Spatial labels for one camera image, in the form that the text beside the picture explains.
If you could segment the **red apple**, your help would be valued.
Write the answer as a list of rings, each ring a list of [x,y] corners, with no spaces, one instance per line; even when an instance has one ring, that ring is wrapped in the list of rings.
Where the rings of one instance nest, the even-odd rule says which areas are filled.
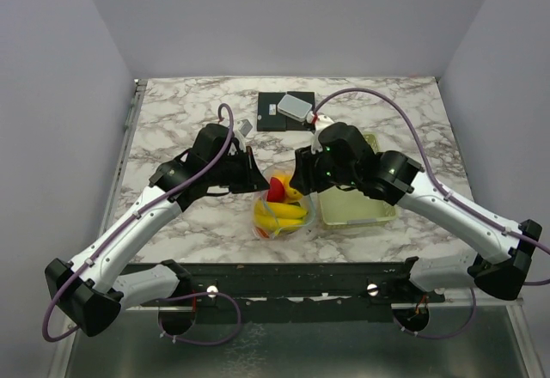
[[[270,180],[270,188],[266,194],[266,201],[272,203],[282,203],[285,197],[284,184],[274,178]]]

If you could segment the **yellow orange mango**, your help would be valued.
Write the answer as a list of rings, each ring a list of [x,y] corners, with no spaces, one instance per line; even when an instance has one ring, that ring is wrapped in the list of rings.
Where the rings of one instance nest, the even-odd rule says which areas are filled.
[[[298,202],[303,196],[295,188],[290,185],[290,176],[288,174],[274,174],[271,179],[278,179],[284,184],[285,197],[282,203],[294,203]]]

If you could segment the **clear zip top bag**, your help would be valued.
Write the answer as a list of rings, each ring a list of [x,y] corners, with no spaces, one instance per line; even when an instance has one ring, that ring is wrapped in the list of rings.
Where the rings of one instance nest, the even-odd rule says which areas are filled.
[[[263,175],[269,184],[267,190],[253,197],[252,225],[260,239],[276,239],[304,232],[316,218],[314,201],[290,186],[295,163],[273,164]]]

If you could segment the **yellow banana bunch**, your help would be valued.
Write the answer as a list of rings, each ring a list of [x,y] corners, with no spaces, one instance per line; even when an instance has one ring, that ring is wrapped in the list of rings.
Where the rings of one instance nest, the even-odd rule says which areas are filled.
[[[254,204],[254,224],[266,232],[294,231],[304,225],[308,211],[299,204],[265,202]]]

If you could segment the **pale green plastic basket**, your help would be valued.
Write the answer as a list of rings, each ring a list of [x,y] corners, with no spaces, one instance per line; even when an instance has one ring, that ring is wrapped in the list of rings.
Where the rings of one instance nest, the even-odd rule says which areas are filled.
[[[360,191],[331,187],[318,193],[321,222],[325,229],[384,226],[398,217],[397,209]]]

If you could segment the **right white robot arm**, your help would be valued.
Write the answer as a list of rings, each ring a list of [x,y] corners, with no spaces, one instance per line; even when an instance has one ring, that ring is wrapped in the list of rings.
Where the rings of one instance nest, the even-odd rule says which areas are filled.
[[[374,151],[352,125],[332,123],[315,133],[311,145],[296,149],[290,185],[303,195],[336,186],[361,192],[414,212],[468,245],[455,255],[413,259],[410,271],[394,281],[403,301],[441,288],[477,288],[514,301],[526,285],[541,235],[538,223],[497,216],[454,194],[409,156]]]

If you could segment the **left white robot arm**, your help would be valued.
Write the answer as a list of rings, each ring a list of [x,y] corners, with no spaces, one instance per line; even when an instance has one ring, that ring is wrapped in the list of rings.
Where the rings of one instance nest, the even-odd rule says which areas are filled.
[[[254,154],[246,144],[249,125],[236,130],[204,126],[191,148],[160,164],[126,213],[98,240],[69,261],[54,259],[45,268],[51,303],[89,337],[116,320],[126,308],[166,299],[177,305],[190,292],[190,277],[177,263],[165,261],[132,275],[122,271],[142,247],[193,202],[219,186],[228,194],[267,189]]]

